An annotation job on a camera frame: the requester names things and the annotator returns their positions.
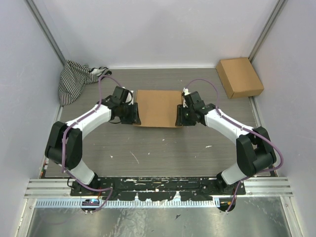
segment striped cloth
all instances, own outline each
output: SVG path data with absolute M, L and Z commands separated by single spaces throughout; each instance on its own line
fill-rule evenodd
M 107 67 L 89 68 L 87 64 L 81 65 L 67 60 L 61 72 L 58 94 L 61 106 L 71 104 L 81 95 L 86 84 L 98 82 L 101 75 L 111 75 Z

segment cable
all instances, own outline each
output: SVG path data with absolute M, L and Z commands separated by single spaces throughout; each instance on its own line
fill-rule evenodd
M 67 134 L 69 132 L 69 130 L 75 126 L 77 123 L 81 122 L 82 120 L 84 120 L 85 118 L 89 117 L 91 114 L 93 114 L 96 110 L 98 110 L 101 106 L 101 100 L 102 100 L 102 93 L 101 93 L 101 80 L 103 78 L 110 78 L 112 79 L 113 81 L 115 81 L 120 87 L 121 87 L 121 84 L 116 80 L 114 79 L 113 77 L 110 77 L 108 75 L 103 75 L 103 76 L 100 76 L 99 79 L 98 79 L 98 85 L 99 85 L 99 103 L 98 103 L 98 106 L 95 108 L 95 110 L 91 111 L 90 113 L 80 117 L 77 121 L 73 122 L 70 126 L 68 126 L 66 128 L 66 130 L 64 131 L 64 134 L 63 134 L 63 138 L 62 138 L 62 162 L 61 162 L 61 171 L 62 173 L 67 173 L 70 177 L 72 177 L 73 179 L 75 179 L 81 186 L 83 186 L 84 188 L 90 190 L 90 191 L 94 191 L 94 192 L 105 192 L 105 191 L 108 191 L 110 190 L 110 194 L 108 195 L 108 197 L 106 198 L 105 202 L 96 210 L 99 210 L 100 208 L 102 208 L 102 206 L 107 202 L 107 200 L 110 198 L 111 194 L 112 194 L 112 191 L 113 191 L 113 188 L 106 188 L 106 189 L 93 189 L 89 186 L 87 186 L 86 184 L 84 184 L 83 182 L 81 182 L 80 180 L 78 180 L 74 175 L 72 175 L 69 171 L 66 170 L 65 168 L 65 162 L 66 162 L 66 138 L 67 138 Z
M 192 80 L 191 82 L 189 82 L 189 83 L 185 86 L 185 88 L 187 89 L 188 86 L 189 86 L 192 82 L 197 81 L 197 80 L 205 81 L 205 82 L 211 84 L 211 86 L 215 89 L 215 91 L 216 91 L 216 104 L 215 104 L 215 109 L 216 109 L 216 112 L 218 113 L 219 116 L 221 116 L 223 119 L 225 119 L 227 122 L 231 123 L 232 125 L 234 125 L 234 126 L 240 128 L 241 130 L 244 130 L 244 131 L 246 131 L 246 132 L 249 132 L 249 133 L 251 133 L 251 134 L 253 134 L 253 135 L 255 135 L 255 136 L 261 138 L 263 141 L 265 141 L 265 142 L 268 143 L 270 146 L 272 146 L 272 147 L 275 149 L 275 151 L 278 153 L 278 155 L 280 156 L 280 164 L 279 164 L 278 166 L 276 166 L 276 167 L 274 167 L 274 168 L 271 168 L 271 169 L 261 170 L 261 171 L 259 171 L 258 173 L 269 172 L 269 171 L 274 171 L 274 170 L 280 169 L 281 166 L 283 165 L 284 158 L 283 158 L 283 155 L 282 155 L 281 151 L 279 150 L 279 148 L 276 147 L 276 145 L 275 145 L 274 143 L 272 143 L 271 141 L 269 141 L 267 138 L 265 138 L 264 136 L 260 135 L 259 133 L 255 132 L 255 131 L 253 131 L 253 130 L 250 130 L 250 129 L 248 129 L 248 128 L 242 127 L 241 125 L 239 125 L 238 123 L 232 121 L 231 119 L 229 119 L 229 118 L 226 117 L 225 115 L 222 115 L 222 113 L 221 113 L 221 112 L 219 111 L 219 109 L 218 109 L 218 102 L 219 102 L 218 90 L 217 90 L 216 86 L 215 86 L 213 83 L 211 83 L 210 81 L 205 80 L 205 79 L 194 79 L 194 80 Z M 241 183 L 243 180 L 246 180 L 246 179 L 248 179 L 248 178 L 250 178 L 250 177 L 246 177 L 246 178 L 243 178 L 243 179 L 239 180 L 239 182 L 238 182 L 238 184 L 237 184 L 237 186 L 236 186 L 234 195 L 233 195 L 233 200 L 232 200 L 231 204 L 229 205 L 228 209 L 226 210 L 227 212 L 231 209 L 231 207 L 232 207 L 232 205 L 233 205 L 233 203 L 234 203 L 234 200 L 235 200 L 235 198 L 236 198 L 237 190 L 238 190 L 238 187 L 240 186 L 240 183 Z

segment wood grain surface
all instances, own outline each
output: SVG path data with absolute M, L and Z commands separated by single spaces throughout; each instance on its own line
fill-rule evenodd
M 215 69 L 120 69 L 112 76 L 130 90 L 182 90 L 193 79 L 212 81 L 219 91 L 219 107 L 229 116 L 255 126 L 248 98 L 228 99 Z M 103 98 L 116 84 L 101 82 Z M 203 81 L 189 87 L 205 103 L 215 103 L 214 89 Z M 98 98 L 98 84 L 87 85 L 71 105 L 63 108 L 61 121 L 73 120 L 91 109 Z M 236 162 L 234 144 L 201 124 L 183 128 L 134 127 L 106 123 L 83 141 L 83 160 L 99 176 L 215 176 Z M 62 176 L 50 162 L 46 177 Z

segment white scratch mark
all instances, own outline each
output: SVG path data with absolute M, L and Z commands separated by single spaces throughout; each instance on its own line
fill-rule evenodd
M 136 159 L 137 163 L 139 164 L 138 159 L 136 158 L 136 156 L 132 152 L 130 152 L 130 153 L 134 156 L 134 158 Z

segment brown box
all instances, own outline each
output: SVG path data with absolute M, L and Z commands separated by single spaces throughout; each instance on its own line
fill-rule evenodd
M 174 90 L 138 90 L 136 102 L 141 127 L 177 127 L 177 105 L 182 92 Z
M 260 95 L 264 89 L 248 58 L 220 60 L 216 70 L 228 98 Z

